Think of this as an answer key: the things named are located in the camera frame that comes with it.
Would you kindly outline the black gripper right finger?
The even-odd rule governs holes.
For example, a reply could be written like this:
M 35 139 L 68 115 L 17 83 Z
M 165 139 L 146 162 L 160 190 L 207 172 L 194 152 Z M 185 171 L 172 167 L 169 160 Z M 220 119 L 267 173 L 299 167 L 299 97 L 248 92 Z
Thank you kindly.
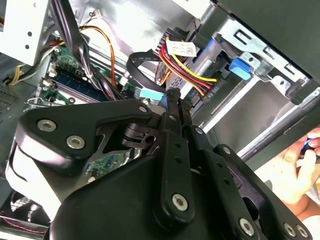
M 195 219 L 183 240 L 310 240 L 307 227 L 227 145 L 211 146 L 181 102 L 188 140 Z

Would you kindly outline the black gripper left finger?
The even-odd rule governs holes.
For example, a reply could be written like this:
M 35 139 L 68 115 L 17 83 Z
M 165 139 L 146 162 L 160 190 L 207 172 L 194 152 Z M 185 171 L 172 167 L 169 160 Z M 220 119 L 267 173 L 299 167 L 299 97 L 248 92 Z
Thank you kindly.
M 73 192 L 89 187 L 86 166 L 129 148 L 156 163 L 158 194 L 188 192 L 188 142 L 176 114 L 157 114 L 137 99 L 32 109 L 14 135 L 14 188 L 53 220 Z

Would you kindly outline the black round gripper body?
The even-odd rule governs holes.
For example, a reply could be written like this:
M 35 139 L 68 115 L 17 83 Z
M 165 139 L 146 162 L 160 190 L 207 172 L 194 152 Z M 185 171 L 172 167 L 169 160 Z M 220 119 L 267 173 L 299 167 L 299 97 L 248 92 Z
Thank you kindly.
M 204 176 L 191 174 L 195 217 L 168 231 L 155 220 L 156 163 L 144 157 L 78 189 L 59 207 L 51 240 L 230 240 L 221 204 Z

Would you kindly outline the person's hand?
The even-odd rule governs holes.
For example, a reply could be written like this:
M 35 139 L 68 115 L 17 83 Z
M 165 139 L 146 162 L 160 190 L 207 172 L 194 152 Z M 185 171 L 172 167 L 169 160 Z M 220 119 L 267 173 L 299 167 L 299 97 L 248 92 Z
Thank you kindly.
M 310 138 L 308 145 L 311 148 L 304 152 L 300 167 L 297 166 L 297 162 L 307 141 L 306 136 L 272 159 L 273 192 L 280 200 L 289 205 L 298 203 L 320 176 L 320 165 L 316 163 L 317 157 L 320 155 L 320 138 L 312 134 L 308 137 Z

